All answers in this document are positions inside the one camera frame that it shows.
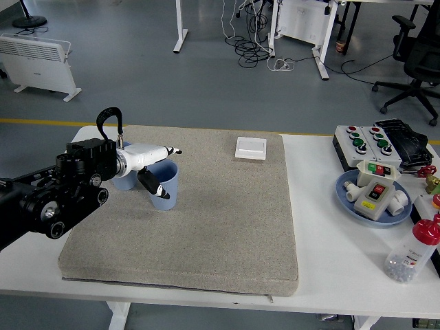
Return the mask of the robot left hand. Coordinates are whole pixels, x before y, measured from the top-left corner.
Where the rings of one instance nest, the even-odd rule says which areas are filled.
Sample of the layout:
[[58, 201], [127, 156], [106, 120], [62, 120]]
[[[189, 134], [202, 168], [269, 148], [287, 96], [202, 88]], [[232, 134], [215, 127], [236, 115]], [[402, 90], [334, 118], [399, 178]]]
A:
[[137, 171], [141, 184], [154, 196], [170, 199], [170, 195], [152, 174], [147, 166], [165, 160], [169, 155], [182, 154], [182, 150], [171, 146], [136, 143], [116, 150], [115, 178], [127, 176], [131, 171]]

